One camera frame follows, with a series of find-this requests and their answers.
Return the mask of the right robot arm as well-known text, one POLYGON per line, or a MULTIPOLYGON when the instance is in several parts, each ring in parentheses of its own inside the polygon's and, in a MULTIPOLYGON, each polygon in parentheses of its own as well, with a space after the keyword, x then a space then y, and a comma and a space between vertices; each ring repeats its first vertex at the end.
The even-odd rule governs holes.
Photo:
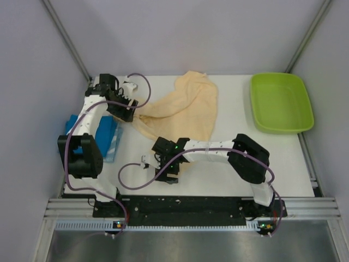
POLYGON ((155 175, 167 182, 168 174, 177 175, 184 163, 215 162, 230 165, 238 176, 250 184, 255 211, 269 215, 275 208, 272 182, 275 175, 270 169, 269 152, 245 134, 233 140, 209 142, 179 138, 176 142, 157 138, 152 147, 155 175))

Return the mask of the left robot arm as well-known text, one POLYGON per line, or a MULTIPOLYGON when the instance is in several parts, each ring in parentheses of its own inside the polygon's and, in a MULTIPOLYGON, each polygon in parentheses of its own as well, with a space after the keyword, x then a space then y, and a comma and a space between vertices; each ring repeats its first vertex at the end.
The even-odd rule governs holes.
POLYGON ((132 96, 137 84, 129 78, 119 81, 112 74, 100 74, 87 88, 73 126, 57 140, 68 188, 75 192, 91 190, 114 217, 123 212, 124 204, 116 198, 117 188, 100 175, 104 157, 96 134, 106 114, 123 122, 133 121, 138 101, 132 96))

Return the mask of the beige t shirt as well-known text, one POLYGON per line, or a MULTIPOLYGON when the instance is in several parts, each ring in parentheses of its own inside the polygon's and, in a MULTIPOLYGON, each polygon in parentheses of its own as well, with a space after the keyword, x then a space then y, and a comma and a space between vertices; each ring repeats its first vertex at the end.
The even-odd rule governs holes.
POLYGON ((206 74, 189 71, 174 82, 174 91, 136 109, 132 125, 143 136, 176 141, 208 141, 217 116, 217 87, 206 74))

